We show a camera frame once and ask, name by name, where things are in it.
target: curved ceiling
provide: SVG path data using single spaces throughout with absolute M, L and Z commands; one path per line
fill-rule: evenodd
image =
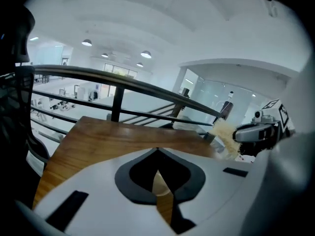
M 266 0 L 29 0 L 34 30 L 91 56 L 125 54 L 147 69 L 192 60 L 255 59 L 299 71 L 311 50 L 290 9 Z

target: table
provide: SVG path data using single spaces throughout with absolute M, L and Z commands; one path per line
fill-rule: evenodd
M 82 117 L 62 140 L 39 182 L 33 207 L 53 188 L 83 168 L 146 148 L 172 148 L 220 158 L 195 131 L 146 127 Z M 157 209 L 170 223 L 173 196 L 157 199 Z

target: wooden plank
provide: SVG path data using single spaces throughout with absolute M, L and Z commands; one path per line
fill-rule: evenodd
M 146 148 L 173 148 L 218 158 L 196 132 L 172 130 L 82 117 L 58 146 L 39 182 L 35 206 L 49 191 L 83 168 Z M 158 197 L 157 209 L 170 223 L 173 198 Z

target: metal railing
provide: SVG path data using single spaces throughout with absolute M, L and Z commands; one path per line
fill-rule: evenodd
M 69 77 L 69 78 L 74 78 L 74 79 L 80 79 L 80 80 L 86 80 L 90 82 L 96 82 L 96 83 L 102 83 L 102 84 L 107 84 L 111 86 L 116 86 L 116 91 L 114 95 L 114 101 L 113 101 L 113 106 L 109 105 L 104 105 L 104 104 L 99 104 L 99 103 L 94 103 L 90 101 L 85 101 L 85 100 L 80 100 L 80 99 L 75 99 L 75 98 L 70 98 L 62 95 L 57 95 L 53 93 L 47 93 L 47 92 L 42 92 L 42 91 L 37 91 L 33 90 L 32 92 L 34 94 L 42 95 L 45 97 L 50 97 L 66 102 L 71 102 L 83 106 L 88 106 L 88 107 L 93 107 L 93 108 L 98 108 L 98 109 L 103 109 L 103 110 L 109 110 L 111 111 L 111 120 L 112 121 L 119 121 L 120 113 L 124 114 L 129 114 L 129 115 L 134 115 L 135 117 L 131 117 L 125 120 L 122 120 L 121 122 L 127 122 L 130 120 L 134 120 L 138 117 L 145 117 L 142 120 L 137 120 L 131 124 L 136 124 L 143 122 L 148 119 L 154 119 L 151 120 L 147 123 L 143 123 L 142 125 L 147 125 L 149 123 L 152 123 L 156 120 L 168 120 L 170 122 L 182 122 L 182 123 L 189 123 L 189 124 L 197 124 L 197 125 L 204 125 L 204 126 L 212 126 L 211 124 L 208 123 L 203 123 L 203 122 L 198 122 L 198 121 L 192 121 L 189 119 L 180 119 L 172 116 L 172 114 L 167 114 L 167 115 L 162 115 L 165 113 L 168 113 L 173 110 L 169 109 L 167 111 L 160 112 L 158 114 L 154 114 L 154 112 L 160 111 L 162 109 L 171 107 L 174 105 L 174 108 L 177 106 L 180 107 L 189 107 L 198 111 L 201 111 L 203 113 L 207 113 L 210 115 L 213 115 L 215 117 L 221 117 L 221 113 L 208 108 L 198 102 L 195 102 L 193 100 L 190 100 L 186 97 L 183 97 L 179 94 L 167 91 L 165 89 L 147 84 L 145 82 L 140 82 L 134 79 L 130 79 L 127 77 L 123 77 L 120 75 L 108 73 L 108 72 L 103 72 L 103 71 L 98 71 L 98 70 L 93 70 L 93 69 L 88 69 L 88 68 L 80 68 L 80 67 L 74 67 L 74 66 L 62 66 L 62 65 L 36 65 L 33 66 L 35 68 L 35 73 L 36 74 L 41 74 L 41 75 L 53 75 L 53 76 L 60 76 L 60 77 Z M 167 100 L 170 102 L 173 102 L 172 104 L 166 105 L 164 107 L 149 111 L 149 112 L 140 112 L 140 111 L 130 111 L 127 109 L 121 108 L 122 105 L 122 100 L 123 100 L 123 95 L 124 95 L 124 90 L 128 89 L 131 91 L 139 92 L 142 94 L 150 95 L 159 99 Z M 52 116 L 54 118 L 58 118 L 61 120 L 65 120 L 68 122 L 76 123 L 78 120 L 66 116 L 62 116 L 56 113 L 53 113 L 51 111 L 47 111 L 35 106 L 31 106 L 31 108 L 35 111 L 38 111 L 40 113 Z M 55 132 L 61 133 L 61 134 L 67 134 L 66 131 L 57 129 L 55 127 L 49 126 L 41 121 L 35 120 L 31 118 L 32 121 L 36 122 L 39 125 L 42 125 L 48 129 L 51 129 Z

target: black slot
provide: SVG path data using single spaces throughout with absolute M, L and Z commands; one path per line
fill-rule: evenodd
M 233 168 L 225 168 L 223 171 L 239 177 L 246 177 L 248 173 L 247 171 L 237 170 Z
M 77 213 L 88 193 L 74 191 L 47 219 L 46 222 L 60 231 L 64 231 Z

